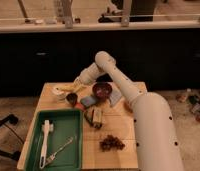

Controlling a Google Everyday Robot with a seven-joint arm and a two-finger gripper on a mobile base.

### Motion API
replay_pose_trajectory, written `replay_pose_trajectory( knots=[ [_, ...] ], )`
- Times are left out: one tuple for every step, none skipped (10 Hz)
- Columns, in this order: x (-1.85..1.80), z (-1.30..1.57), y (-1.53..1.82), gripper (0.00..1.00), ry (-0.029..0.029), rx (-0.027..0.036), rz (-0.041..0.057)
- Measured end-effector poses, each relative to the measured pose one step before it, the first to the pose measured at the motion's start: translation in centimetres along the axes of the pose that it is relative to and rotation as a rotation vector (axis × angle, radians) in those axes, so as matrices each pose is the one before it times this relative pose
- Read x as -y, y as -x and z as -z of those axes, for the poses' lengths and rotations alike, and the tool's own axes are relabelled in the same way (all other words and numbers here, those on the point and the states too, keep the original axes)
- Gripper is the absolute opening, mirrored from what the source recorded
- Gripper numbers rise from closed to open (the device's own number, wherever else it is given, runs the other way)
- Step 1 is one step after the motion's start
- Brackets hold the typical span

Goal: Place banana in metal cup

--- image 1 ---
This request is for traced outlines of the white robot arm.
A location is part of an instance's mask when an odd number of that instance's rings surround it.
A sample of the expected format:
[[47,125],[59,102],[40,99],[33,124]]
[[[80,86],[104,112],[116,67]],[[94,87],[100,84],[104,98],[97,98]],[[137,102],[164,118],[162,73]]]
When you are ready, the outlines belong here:
[[179,141],[168,102],[154,92],[143,92],[105,51],[75,78],[77,85],[90,85],[108,74],[129,103],[135,119],[135,139],[140,171],[184,171]]

